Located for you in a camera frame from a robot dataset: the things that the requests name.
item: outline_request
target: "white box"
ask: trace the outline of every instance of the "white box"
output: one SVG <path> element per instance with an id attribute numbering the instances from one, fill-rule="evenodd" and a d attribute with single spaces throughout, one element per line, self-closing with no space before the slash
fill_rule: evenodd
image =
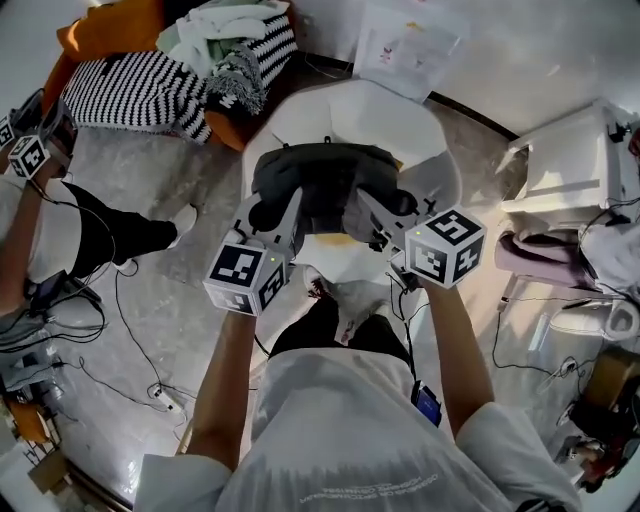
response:
<path id="1" fill-rule="evenodd" d="M 203 284 L 216 307 L 258 316 L 287 282 L 283 255 L 223 243 Z"/>
<path id="2" fill-rule="evenodd" d="M 33 179 L 50 156 L 40 137 L 27 135 L 18 139 L 11 153 L 9 153 L 8 159 L 18 176 L 30 180 Z"/>
<path id="3" fill-rule="evenodd" d="M 406 268 L 451 288 L 480 264 L 486 228 L 459 206 L 405 233 Z"/>

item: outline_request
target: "blue device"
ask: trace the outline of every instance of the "blue device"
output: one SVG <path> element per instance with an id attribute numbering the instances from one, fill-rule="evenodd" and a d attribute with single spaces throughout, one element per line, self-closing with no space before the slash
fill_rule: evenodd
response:
<path id="1" fill-rule="evenodd" d="M 433 391 L 421 380 L 417 380 L 413 385 L 411 403 L 436 427 L 440 426 L 440 422 L 442 421 L 442 404 L 438 402 Z"/>

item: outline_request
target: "marble floor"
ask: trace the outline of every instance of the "marble floor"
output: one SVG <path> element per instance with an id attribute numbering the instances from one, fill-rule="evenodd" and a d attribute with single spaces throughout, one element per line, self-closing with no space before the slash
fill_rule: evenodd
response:
<path id="1" fill-rule="evenodd" d="M 544 376 L 537 372 L 501 370 L 491 363 L 496 306 L 509 278 L 492 261 L 503 222 L 499 202 L 521 182 L 522 163 L 516 161 L 496 176 L 507 141 L 455 111 L 437 104 L 427 106 L 441 121 L 461 169 L 462 204 L 488 227 L 482 265 L 460 288 L 487 357 L 498 400 L 525 409 L 553 453 L 562 437 L 556 420 L 576 393 L 576 375 L 545 383 Z M 124 317 L 160 378 L 195 395 L 223 319 L 223 313 L 210 303 L 201 280 L 240 200 L 240 155 L 223 147 L 197 147 L 176 138 L 85 129 L 80 132 L 71 171 L 76 184 L 119 209 L 168 219 L 186 202 L 198 207 L 196 227 L 180 246 L 141 258 L 135 276 L 117 278 Z M 109 269 L 92 288 L 104 301 L 108 328 L 94 343 L 60 342 L 56 349 L 64 361 L 74 364 L 83 357 L 94 377 L 137 401 L 149 403 L 146 389 L 156 376 L 120 318 L 115 271 Z M 385 287 L 376 290 L 383 295 L 388 292 Z M 345 289 L 344 293 L 357 295 L 358 289 Z M 547 299 L 570 297 L 570 293 L 547 285 L 520 283 L 513 297 Z M 258 336 L 266 341 L 308 306 L 299 273 L 281 295 L 258 325 Z M 411 302 L 406 309 L 411 311 L 416 304 L 424 303 L 425 297 L 415 295 L 408 300 Z M 553 312 L 559 305 L 553 300 L 514 301 L 502 315 L 496 352 L 499 362 L 526 362 L 526 348 L 539 315 Z M 428 308 L 423 308 L 412 322 L 412 333 L 418 373 L 441 395 Z M 554 348 L 555 364 L 569 354 L 578 361 L 586 360 L 600 348 L 599 338 L 552 338 L 549 343 Z M 263 362 L 256 348 L 252 366 L 257 385 Z M 133 501 L 143 454 L 174 453 L 176 438 L 186 426 L 185 417 L 133 403 L 73 368 L 65 368 L 57 383 L 59 388 L 52 395 L 56 398 L 54 406 L 65 415 L 59 416 L 65 454 L 98 482 Z M 180 394 L 176 397 L 184 404 L 188 419 L 192 399 Z"/>

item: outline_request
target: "white wall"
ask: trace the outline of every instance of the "white wall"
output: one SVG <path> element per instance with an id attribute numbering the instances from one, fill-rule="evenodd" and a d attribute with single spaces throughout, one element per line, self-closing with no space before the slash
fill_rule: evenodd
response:
<path id="1" fill-rule="evenodd" d="M 367 2 L 294 0 L 304 48 L 353 59 Z M 635 0 L 428 0 L 471 25 L 472 42 L 437 91 L 524 133 L 604 96 L 640 111 L 640 5 Z"/>
<path id="2" fill-rule="evenodd" d="M 626 512 L 638 497 L 640 484 L 640 452 L 637 452 L 621 473 L 606 480 L 595 494 L 581 493 L 582 512 Z"/>
<path id="3" fill-rule="evenodd" d="M 0 117 L 42 87 L 62 48 L 56 30 L 97 0 L 9 0 L 0 8 Z"/>

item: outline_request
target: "white t-shirt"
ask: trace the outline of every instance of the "white t-shirt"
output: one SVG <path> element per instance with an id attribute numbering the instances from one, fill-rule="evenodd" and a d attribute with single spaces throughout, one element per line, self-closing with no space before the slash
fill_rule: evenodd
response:
<path id="1" fill-rule="evenodd" d="M 13 223 L 25 185 L 24 178 L 10 171 L 0 175 L 0 244 Z M 78 204 L 60 180 L 50 180 L 46 192 L 55 201 Z M 62 270 L 70 273 L 78 256 L 81 231 L 80 212 L 76 208 L 43 201 L 31 246 L 29 279 L 41 283 Z"/>
<path id="2" fill-rule="evenodd" d="M 495 403 L 457 445 L 410 402 L 407 365 L 350 349 L 267 364 L 253 445 L 232 473 L 198 455 L 146 455 L 136 512 L 491 511 L 580 500 L 527 417 Z"/>

